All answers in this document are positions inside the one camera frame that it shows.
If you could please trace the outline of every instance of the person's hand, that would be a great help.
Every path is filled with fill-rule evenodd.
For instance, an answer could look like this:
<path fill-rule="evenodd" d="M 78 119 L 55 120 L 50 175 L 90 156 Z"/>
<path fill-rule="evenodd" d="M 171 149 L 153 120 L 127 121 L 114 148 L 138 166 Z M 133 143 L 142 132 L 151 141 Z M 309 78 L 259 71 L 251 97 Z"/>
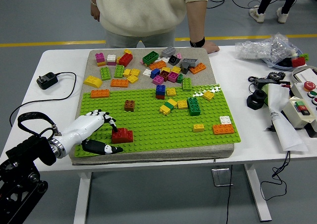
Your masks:
<path fill-rule="evenodd" d="M 98 22 L 100 21 L 100 11 L 97 6 L 90 4 L 90 14 L 94 17 Z"/>
<path fill-rule="evenodd" d="M 220 50 L 220 48 L 211 41 L 205 41 L 205 44 L 202 46 L 202 48 L 205 48 L 208 54 L 218 52 Z"/>

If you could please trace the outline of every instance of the robotic arm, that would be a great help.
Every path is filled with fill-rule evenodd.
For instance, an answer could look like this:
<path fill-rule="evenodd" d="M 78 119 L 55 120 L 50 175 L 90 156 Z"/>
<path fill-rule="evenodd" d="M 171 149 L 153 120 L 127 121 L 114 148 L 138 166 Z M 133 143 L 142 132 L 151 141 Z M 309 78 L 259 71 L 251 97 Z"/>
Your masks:
<path fill-rule="evenodd" d="M 52 127 L 38 134 L 22 124 L 30 119 L 44 119 Z M 0 165 L 0 182 L 3 182 L 0 188 L 1 223 L 22 224 L 47 191 L 48 183 L 40 180 L 40 173 L 34 165 L 35 159 L 39 158 L 44 164 L 51 166 L 56 158 L 67 156 L 71 148 L 78 144 L 82 144 L 85 151 L 101 155 L 123 151 L 120 147 L 87 139 L 104 123 L 109 123 L 117 132 L 115 122 L 108 112 L 95 110 L 78 117 L 64 131 L 59 132 L 54 122 L 41 112 L 20 115 L 18 126 L 33 135 L 7 151 L 8 160 Z M 52 130 L 53 135 L 48 139 L 42 137 L 48 130 Z"/>

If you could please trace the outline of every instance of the red button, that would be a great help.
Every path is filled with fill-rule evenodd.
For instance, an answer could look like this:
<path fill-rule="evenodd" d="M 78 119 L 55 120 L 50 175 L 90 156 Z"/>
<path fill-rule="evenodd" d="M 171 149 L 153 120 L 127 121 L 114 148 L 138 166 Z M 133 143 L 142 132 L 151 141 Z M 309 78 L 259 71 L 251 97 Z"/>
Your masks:
<path fill-rule="evenodd" d="M 316 85 L 313 82 L 311 82 L 311 81 L 306 81 L 304 83 L 304 90 L 307 91 L 307 92 L 309 92 L 309 91 L 311 91 L 311 90 L 313 90 L 315 88 L 316 88 Z"/>

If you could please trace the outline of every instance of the gray floor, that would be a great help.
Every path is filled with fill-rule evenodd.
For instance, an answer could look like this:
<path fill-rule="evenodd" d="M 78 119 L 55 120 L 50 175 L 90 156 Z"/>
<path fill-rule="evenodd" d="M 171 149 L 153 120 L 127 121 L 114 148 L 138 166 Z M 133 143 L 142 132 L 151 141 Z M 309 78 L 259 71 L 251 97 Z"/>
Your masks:
<path fill-rule="evenodd" d="M 253 0 L 235 0 L 247 7 Z M 275 11 L 282 1 L 270 5 L 264 24 L 257 24 L 248 10 L 226 0 L 208 9 L 206 37 L 233 37 L 317 33 L 316 0 L 298 0 L 291 8 L 285 25 L 276 21 Z M 89 0 L 0 0 L 0 151 L 10 132 L 10 113 L 22 103 L 28 84 L 42 53 L 46 50 L 102 48 L 101 44 L 9 47 L 9 43 L 103 40 L 104 33 L 90 16 Z M 188 37 L 186 20 L 177 28 L 177 37 Z M 220 46 L 245 40 L 218 40 Z M 316 37 L 291 38 L 304 53 L 309 65 L 317 64 Z M 188 46 L 188 42 L 176 42 Z M 257 166 L 260 180 L 268 180 L 273 166 Z M 287 182 L 286 196 L 268 201 L 273 224 L 316 223 L 317 161 L 291 161 L 281 174 Z M 129 170 L 93 175 L 88 224 L 99 223 L 213 223 L 224 224 L 228 187 L 216 188 L 212 167 L 185 167 Z M 73 222 L 79 177 L 75 173 L 43 173 L 49 189 L 26 224 L 69 224 Z M 256 207 L 242 166 L 233 167 L 229 223 L 259 223 Z M 279 194 L 277 186 L 265 186 L 266 197 Z"/>

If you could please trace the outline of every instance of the person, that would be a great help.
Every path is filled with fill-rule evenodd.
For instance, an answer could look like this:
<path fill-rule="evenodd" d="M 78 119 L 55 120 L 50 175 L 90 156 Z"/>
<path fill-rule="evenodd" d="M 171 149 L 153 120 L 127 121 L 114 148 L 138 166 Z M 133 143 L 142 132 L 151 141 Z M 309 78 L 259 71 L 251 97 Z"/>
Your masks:
<path fill-rule="evenodd" d="M 263 23 L 265 18 L 265 10 L 268 7 L 272 0 L 262 0 L 260 5 L 256 5 L 254 8 L 251 8 L 249 14 L 251 17 L 256 20 L 257 23 Z M 279 23 L 285 23 L 288 18 L 288 12 L 293 5 L 295 0 L 286 0 L 283 7 L 280 7 L 276 11 Z"/>
<path fill-rule="evenodd" d="M 90 0 L 91 15 L 106 31 L 106 48 L 174 46 L 176 26 L 187 13 L 190 44 L 207 53 L 219 47 L 205 40 L 208 0 Z"/>

